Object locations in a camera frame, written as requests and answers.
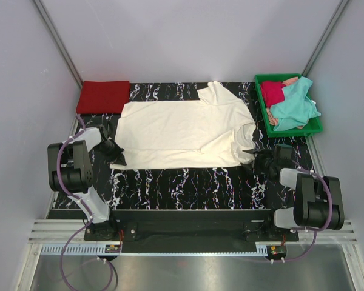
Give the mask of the cream white t shirt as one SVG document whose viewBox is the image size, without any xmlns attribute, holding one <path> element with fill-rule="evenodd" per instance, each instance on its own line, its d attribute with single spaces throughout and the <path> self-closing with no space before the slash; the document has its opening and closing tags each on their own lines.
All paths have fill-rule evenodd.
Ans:
<svg viewBox="0 0 364 291">
<path fill-rule="evenodd" d="M 235 167 L 254 160 L 255 121 L 244 101 L 209 82 L 197 100 L 127 103 L 115 142 L 129 169 Z"/>
</svg>

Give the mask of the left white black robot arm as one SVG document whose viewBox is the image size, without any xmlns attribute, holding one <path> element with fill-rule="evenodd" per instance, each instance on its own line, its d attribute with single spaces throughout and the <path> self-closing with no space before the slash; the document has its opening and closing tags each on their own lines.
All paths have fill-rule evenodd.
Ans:
<svg viewBox="0 0 364 291">
<path fill-rule="evenodd" d="M 103 125 L 81 129 L 67 141 L 47 147 L 49 186 L 63 192 L 85 213 L 85 232 L 89 240 L 113 240 L 123 230 L 111 208 L 97 193 L 89 152 L 97 150 L 108 162 L 126 166 L 122 149 Z"/>
</svg>

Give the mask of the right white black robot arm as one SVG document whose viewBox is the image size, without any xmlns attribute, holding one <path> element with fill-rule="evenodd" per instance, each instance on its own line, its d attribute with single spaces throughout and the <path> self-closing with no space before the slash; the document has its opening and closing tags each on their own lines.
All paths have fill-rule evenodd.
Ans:
<svg viewBox="0 0 364 291">
<path fill-rule="evenodd" d="M 297 240 L 299 230 L 340 230 L 345 222 L 338 178 L 320 176 L 294 161 L 294 149 L 277 144 L 273 150 L 244 150 L 254 161 L 243 167 L 294 191 L 293 206 L 271 210 L 259 226 L 244 225 L 247 241 Z"/>
</svg>

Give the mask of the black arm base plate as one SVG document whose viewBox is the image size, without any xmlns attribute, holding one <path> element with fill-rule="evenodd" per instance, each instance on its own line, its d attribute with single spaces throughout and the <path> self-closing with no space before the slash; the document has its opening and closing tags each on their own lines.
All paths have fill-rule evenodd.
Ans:
<svg viewBox="0 0 364 291">
<path fill-rule="evenodd" d="M 113 240 L 139 246 L 180 245 L 234 246 L 246 243 L 294 243 L 286 241 L 247 241 L 244 225 L 259 226 L 270 210 L 114 210 L 123 235 Z"/>
</svg>

